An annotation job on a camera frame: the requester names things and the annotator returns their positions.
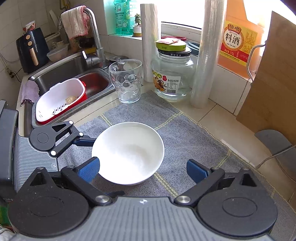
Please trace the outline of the orange cooking wine jug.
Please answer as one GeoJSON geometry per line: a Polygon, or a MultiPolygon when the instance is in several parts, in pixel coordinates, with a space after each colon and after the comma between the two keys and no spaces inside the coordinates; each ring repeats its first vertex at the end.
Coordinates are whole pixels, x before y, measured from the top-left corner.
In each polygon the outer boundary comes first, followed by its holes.
{"type": "Polygon", "coordinates": [[[250,51],[262,40],[264,28],[248,20],[244,1],[227,1],[218,65],[248,78],[250,51]]]}

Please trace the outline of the steel sink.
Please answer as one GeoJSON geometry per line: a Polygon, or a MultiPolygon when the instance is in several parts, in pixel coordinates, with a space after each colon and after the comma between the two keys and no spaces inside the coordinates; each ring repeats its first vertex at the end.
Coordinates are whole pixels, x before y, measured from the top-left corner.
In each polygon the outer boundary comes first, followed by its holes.
{"type": "Polygon", "coordinates": [[[42,68],[28,78],[39,92],[37,100],[24,104],[23,129],[65,121],[75,113],[115,91],[107,69],[85,52],[70,55],[42,68]]]}

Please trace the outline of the pink cloth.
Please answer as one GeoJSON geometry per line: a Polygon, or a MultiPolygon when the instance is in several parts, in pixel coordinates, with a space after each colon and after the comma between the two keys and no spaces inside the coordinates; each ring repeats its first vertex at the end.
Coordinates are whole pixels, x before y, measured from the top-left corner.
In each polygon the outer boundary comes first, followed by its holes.
{"type": "Polygon", "coordinates": [[[26,102],[35,103],[39,99],[39,87],[36,82],[28,80],[22,87],[21,106],[26,102]]]}

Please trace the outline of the grey checked cloth mat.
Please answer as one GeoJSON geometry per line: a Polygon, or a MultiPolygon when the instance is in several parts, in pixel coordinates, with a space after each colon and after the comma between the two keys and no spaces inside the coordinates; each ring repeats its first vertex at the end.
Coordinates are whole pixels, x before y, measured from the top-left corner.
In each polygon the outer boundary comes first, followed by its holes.
{"type": "Polygon", "coordinates": [[[237,173],[248,167],[243,159],[204,127],[152,91],[144,93],[136,103],[120,104],[95,114],[91,120],[79,121],[76,128],[95,138],[112,125],[130,121],[144,123],[159,133],[165,146],[164,160],[151,178],[135,186],[116,185],[97,176],[92,183],[102,191],[123,190],[128,196],[176,198],[194,186],[186,171],[189,159],[208,168],[219,167],[227,173],[237,173]]]}

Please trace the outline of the clear drinking glass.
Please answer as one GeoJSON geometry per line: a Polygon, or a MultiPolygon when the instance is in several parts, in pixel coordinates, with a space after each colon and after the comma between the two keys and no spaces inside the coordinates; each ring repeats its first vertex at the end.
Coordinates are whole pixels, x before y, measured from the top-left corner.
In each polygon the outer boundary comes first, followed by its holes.
{"type": "Polygon", "coordinates": [[[142,86],[142,62],[124,59],[109,66],[109,77],[122,103],[134,103],[140,99],[142,86]]]}

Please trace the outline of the striped dish towel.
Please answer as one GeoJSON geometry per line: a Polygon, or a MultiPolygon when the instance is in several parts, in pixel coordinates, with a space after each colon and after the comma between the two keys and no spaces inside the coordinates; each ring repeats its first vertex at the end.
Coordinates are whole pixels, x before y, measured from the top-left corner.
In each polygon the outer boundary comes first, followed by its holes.
{"type": "Polygon", "coordinates": [[[89,16],[86,6],[78,6],[61,14],[62,24],[69,39],[86,36],[89,30],[89,16]]]}

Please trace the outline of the large glass jar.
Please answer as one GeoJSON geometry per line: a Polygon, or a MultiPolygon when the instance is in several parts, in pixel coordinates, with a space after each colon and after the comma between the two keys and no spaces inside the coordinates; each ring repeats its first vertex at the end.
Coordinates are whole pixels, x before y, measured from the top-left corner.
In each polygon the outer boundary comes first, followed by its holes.
{"type": "Polygon", "coordinates": [[[191,60],[192,50],[187,43],[177,38],[155,41],[157,54],[151,60],[152,80],[155,92],[170,102],[178,102],[191,92],[196,70],[191,60]]]}

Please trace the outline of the kitchen cleaver knife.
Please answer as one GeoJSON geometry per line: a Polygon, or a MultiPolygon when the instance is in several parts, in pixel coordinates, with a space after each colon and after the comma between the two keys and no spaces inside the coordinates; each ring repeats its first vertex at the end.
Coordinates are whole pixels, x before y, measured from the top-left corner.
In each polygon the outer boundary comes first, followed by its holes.
{"type": "Polygon", "coordinates": [[[275,158],[281,170],[295,182],[295,145],[293,145],[281,132],[276,130],[261,130],[254,135],[272,154],[255,168],[258,169],[268,160],[275,158]]]}

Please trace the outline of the metal faucet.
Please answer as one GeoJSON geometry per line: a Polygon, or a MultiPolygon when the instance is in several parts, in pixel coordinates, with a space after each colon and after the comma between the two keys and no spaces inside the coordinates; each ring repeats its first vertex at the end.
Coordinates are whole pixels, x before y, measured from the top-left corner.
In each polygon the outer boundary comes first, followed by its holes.
{"type": "Polygon", "coordinates": [[[92,28],[93,38],[94,38],[95,48],[96,48],[96,56],[98,57],[98,64],[99,64],[100,68],[106,69],[107,68],[107,61],[106,61],[106,57],[104,54],[104,48],[103,48],[101,41],[100,41],[97,23],[95,20],[95,15],[94,15],[93,11],[89,8],[84,8],[83,12],[86,13],[90,19],[90,25],[92,28]]]}

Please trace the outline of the white ceramic bowl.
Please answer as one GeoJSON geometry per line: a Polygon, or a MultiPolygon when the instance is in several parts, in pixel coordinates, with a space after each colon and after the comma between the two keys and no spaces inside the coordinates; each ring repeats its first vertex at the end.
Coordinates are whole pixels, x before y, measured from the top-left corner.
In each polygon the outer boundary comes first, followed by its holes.
{"type": "Polygon", "coordinates": [[[161,166],[164,154],[158,132],[137,122],[110,126],[92,147],[92,156],[100,162],[99,175],[119,185],[137,185],[150,178],[161,166]]]}

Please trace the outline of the red white strainer basket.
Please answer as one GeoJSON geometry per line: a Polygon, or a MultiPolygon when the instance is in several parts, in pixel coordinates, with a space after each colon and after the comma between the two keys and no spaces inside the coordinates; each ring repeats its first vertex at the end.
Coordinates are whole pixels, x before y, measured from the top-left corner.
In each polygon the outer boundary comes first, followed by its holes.
{"type": "Polygon", "coordinates": [[[37,101],[36,120],[43,125],[49,123],[86,99],[86,84],[78,78],[57,83],[37,101]]]}

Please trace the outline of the black air fryer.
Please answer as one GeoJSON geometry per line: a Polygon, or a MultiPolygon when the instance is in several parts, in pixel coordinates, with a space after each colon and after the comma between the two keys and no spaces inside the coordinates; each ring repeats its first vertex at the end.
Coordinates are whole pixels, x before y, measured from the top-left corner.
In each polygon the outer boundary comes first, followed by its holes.
{"type": "Polygon", "coordinates": [[[49,62],[49,48],[41,28],[30,30],[19,37],[16,48],[24,73],[32,73],[49,62]]]}

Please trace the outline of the small potted plant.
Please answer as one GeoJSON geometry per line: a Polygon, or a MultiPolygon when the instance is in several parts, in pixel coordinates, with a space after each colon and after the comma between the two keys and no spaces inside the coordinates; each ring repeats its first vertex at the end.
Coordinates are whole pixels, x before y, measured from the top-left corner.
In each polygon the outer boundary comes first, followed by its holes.
{"type": "Polygon", "coordinates": [[[141,37],[142,36],[142,20],[140,14],[135,15],[134,26],[133,26],[133,36],[141,37]]]}

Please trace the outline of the green detergent bottle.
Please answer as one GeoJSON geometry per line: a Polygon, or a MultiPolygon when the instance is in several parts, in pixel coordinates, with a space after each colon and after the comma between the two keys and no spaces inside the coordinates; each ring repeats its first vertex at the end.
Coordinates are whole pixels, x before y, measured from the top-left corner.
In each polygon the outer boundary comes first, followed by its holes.
{"type": "Polygon", "coordinates": [[[135,1],[115,0],[115,31],[118,35],[133,35],[135,1]]]}

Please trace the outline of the plastic wrap roll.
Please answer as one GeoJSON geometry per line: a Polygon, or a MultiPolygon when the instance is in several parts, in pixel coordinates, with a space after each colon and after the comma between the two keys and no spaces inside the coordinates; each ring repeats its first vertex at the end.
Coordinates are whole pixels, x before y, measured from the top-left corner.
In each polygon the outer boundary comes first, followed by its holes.
{"type": "Polygon", "coordinates": [[[204,25],[192,93],[191,105],[204,108],[211,92],[222,43],[227,1],[205,1],[204,25]]]}
{"type": "Polygon", "coordinates": [[[142,55],[144,80],[153,82],[151,61],[157,56],[155,41],[161,38],[161,22],[158,17],[157,6],[153,3],[140,4],[142,19],[142,55]]]}

